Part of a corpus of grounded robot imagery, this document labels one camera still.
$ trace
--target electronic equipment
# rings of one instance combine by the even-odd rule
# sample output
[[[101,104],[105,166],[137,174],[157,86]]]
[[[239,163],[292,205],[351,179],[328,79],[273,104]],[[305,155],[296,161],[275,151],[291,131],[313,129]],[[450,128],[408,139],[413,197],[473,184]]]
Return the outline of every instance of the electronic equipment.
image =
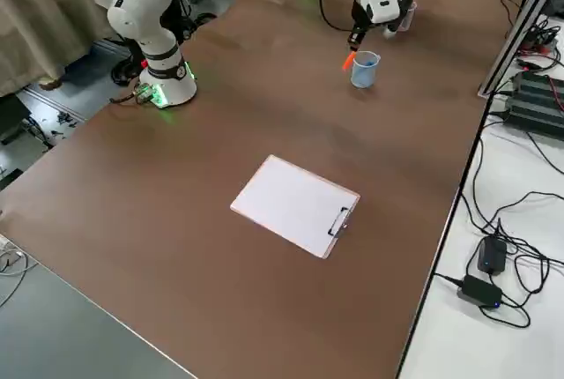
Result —
[[[563,139],[564,81],[520,72],[513,80],[513,88],[502,116],[506,124]]]
[[[501,289],[472,275],[464,276],[458,288],[458,296],[483,308],[498,308],[501,305]]]
[[[185,103],[197,89],[176,37],[160,24],[172,1],[113,0],[108,9],[110,25],[121,36],[135,40],[147,61],[134,93],[158,108]]]
[[[488,275],[497,275],[505,271],[505,259],[508,253],[508,244],[488,235],[479,245],[478,269]]]

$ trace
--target white paper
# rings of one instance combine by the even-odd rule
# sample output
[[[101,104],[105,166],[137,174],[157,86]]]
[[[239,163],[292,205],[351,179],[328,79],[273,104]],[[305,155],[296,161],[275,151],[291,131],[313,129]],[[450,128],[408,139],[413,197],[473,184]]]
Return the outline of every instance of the white paper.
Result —
[[[231,209],[311,254],[326,258],[360,196],[269,156]]]

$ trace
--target blue cup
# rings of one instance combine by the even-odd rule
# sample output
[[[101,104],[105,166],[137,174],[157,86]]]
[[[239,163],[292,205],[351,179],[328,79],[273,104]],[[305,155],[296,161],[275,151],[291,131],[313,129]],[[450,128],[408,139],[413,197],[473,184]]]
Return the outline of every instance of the blue cup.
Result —
[[[376,79],[380,57],[371,51],[357,52],[352,61],[351,83],[357,88],[368,88]]]

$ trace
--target gray floor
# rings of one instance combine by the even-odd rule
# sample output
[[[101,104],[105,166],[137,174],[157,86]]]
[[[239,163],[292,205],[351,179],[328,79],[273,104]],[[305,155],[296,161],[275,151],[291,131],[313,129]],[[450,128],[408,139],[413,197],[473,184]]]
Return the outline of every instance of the gray floor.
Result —
[[[203,11],[220,14],[233,1],[204,0],[195,5],[194,14]],[[109,70],[125,56],[117,46],[98,43],[88,56],[68,68],[61,88],[46,93],[37,85],[30,85],[18,96],[56,144],[70,137],[108,104],[110,97],[119,93],[120,88],[112,83]],[[60,111],[69,113],[72,121],[59,123]],[[44,152],[40,141],[23,135],[7,146],[0,145],[0,166],[8,172],[16,167],[26,170]],[[0,300],[14,285],[15,279],[0,278]],[[188,379],[192,376],[57,276],[37,266],[0,308],[0,377]]]

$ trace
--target curtain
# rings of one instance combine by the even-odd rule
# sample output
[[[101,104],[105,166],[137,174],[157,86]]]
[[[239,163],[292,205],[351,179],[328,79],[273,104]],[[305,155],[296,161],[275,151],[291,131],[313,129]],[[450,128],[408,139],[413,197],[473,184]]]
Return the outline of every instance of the curtain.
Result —
[[[111,34],[93,0],[0,0],[0,96],[64,67]]]

